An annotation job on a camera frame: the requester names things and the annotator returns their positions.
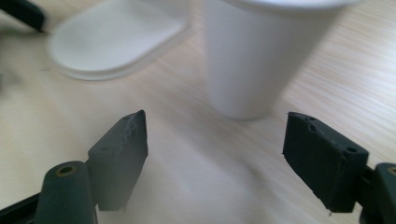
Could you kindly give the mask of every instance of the white object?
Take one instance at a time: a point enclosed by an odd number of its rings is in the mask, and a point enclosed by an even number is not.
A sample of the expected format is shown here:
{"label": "white object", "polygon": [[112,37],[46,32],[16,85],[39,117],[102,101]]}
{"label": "white object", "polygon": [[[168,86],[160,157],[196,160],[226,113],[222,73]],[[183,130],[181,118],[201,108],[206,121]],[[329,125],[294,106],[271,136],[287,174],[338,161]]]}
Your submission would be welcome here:
{"label": "white object", "polygon": [[49,55],[65,75],[104,80],[137,71],[190,30],[190,1],[107,0],[57,27]]}
{"label": "white object", "polygon": [[357,0],[205,0],[208,92],[232,119],[276,101],[346,6]]}

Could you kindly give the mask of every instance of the wooden table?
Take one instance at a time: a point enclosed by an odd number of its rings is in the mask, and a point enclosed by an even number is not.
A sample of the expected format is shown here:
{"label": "wooden table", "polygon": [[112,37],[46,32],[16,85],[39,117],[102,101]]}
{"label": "wooden table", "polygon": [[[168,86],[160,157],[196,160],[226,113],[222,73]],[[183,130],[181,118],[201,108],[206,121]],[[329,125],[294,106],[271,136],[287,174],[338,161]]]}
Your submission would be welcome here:
{"label": "wooden table", "polygon": [[[52,25],[96,1],[37,0]],[[100,223],[358,223],[329,216],[281,152],[287,113],[326,122],[396,162],[396,2],[345,12],[262,119],[219,115],[206,96],[201,1],[196,32],[143,70],[86,82],[61,75],[37,34],[0,14],[0,208],[40,191],[44,174],[87,152],[121,117],[145,109],[149,157],[126,213]]]}

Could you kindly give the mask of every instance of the black mechanical arm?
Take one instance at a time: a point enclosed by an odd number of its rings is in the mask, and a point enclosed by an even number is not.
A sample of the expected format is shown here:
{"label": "black mechanical arm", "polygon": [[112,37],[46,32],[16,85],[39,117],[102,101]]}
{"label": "black mechanical arm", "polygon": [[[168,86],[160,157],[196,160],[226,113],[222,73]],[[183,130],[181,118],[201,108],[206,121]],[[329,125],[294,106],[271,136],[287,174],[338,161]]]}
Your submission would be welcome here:
{"label": "black mechanical arm", "polygon": [[86,162],[50,169],[39,194],[0,211],[1,224],[95,224],[101,211],[128,203],[148,156],[143,110],[118,121],[89,151]]}
{"label": "black mechanical arm", "polygon": [[396,223],[396,164],[366,165],[369,152],[318,119],[289,113],[283,154],[327,209],[363,210],[361,224]]}

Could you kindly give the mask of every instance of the white lid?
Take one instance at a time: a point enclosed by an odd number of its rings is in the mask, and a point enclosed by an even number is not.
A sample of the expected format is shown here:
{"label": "white lid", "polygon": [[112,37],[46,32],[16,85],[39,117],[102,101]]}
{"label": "white lid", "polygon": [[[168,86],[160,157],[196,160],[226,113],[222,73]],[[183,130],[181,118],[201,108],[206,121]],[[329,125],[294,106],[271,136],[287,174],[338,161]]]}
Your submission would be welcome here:
{"label": "white lid", "polygon": [[57,27],[49,39],[49,56],[64,75],[78,79],[129,75],[189,31],[189,18],[177,20],[172,13],[146,1],[106,0]]}
{"label": "white lid", "polygon": [[256,7],[278,7],[283,9],[327,9],[345,7],[360,0],[226,0],[251,4]]}

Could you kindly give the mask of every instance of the white paper cup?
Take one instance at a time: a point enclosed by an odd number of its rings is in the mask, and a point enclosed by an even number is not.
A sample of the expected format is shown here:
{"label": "white paper cup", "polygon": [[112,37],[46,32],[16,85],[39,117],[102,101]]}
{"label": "white paper cup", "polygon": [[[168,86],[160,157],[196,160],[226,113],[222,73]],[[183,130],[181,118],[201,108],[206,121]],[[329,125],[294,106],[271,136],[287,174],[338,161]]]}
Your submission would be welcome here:
{"label": "white paper cup", "polygon": [[263,115],[342,9],[357,0],[205,0],[208,95],[232,119]]}

